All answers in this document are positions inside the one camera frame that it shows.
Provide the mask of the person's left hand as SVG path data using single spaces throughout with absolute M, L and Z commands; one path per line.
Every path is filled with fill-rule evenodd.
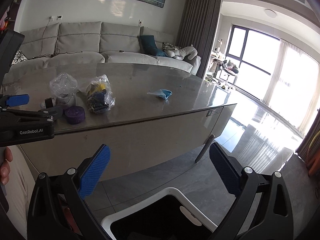
M 1 165 L 1 183 L 6 185 L 9 181 L 10 163 L 13 161 L 13 156 L 10 148 L 4 150 L 4 161 Z

